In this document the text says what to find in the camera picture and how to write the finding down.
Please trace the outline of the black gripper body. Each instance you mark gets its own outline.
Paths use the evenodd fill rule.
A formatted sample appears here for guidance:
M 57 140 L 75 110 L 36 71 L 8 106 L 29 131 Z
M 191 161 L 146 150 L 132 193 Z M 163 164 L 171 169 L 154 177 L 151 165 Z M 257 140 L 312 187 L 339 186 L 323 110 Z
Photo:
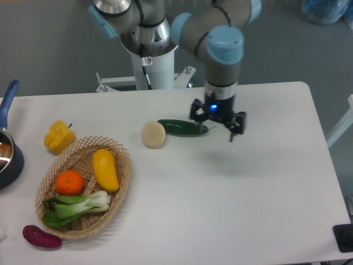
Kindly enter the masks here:
M 233 119 L 235 94 L 225 99 L 218 99 L 216 92 L 206 94 L 204 97 L 204 104 L 199 122 L 212 120 L 215 122 L 230 122 Z

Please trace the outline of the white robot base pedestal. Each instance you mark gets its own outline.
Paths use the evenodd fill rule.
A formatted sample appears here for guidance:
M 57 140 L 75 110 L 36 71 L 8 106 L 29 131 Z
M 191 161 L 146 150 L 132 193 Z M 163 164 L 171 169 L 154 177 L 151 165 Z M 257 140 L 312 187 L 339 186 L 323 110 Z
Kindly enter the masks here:
M 96 74 L 99 93 L 117 92 L 119 90 L 149 90 L 149 89 L 174 89 L 192 86 L 191 79 L 196 73 L 196 68 L 186 66 L 181 72 L 175 72 L 175 51 L 160 56 L 140 57 L 130 53 L 133 76 L 100 78 Z

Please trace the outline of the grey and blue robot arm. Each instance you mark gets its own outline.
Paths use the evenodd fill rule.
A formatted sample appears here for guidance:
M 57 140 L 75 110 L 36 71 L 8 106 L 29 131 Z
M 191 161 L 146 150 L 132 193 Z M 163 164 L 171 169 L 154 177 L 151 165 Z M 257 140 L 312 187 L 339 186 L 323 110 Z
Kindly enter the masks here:
M 245 130 L 245 112 L 236 113 L 240 65 L 244 55 L 242 27 L 261 12 L 260 1 L 212 1 L 203 15 L 167 16 L 165 1 L 94 1 L 88 12 L 108 38 L 119 38 L 130 53 L 138 90 L 175 88 L 174 52 L 181 48 L 206 68 L 204 99 L 195 99 L 190 119 L 202 128 L 211 120 L 232 136 Z

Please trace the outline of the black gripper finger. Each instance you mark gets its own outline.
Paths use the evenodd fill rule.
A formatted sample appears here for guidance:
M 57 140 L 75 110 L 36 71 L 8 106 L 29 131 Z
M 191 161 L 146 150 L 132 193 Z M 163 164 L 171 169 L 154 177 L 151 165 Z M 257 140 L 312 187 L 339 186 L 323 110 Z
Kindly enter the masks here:
M 243 135 L 246 127 L 246 112 L 232 113 L 232 116 L 227 120 L 224 126 L 230 131 L 229 142 L 238 135 Z
M 204 104 L 199 99 L 194 99 L 190 109 L 190 120 L 193 120 L 198 125 L 199 132 L 203 130 L 203 122 L 206 120 L 204 112 Z

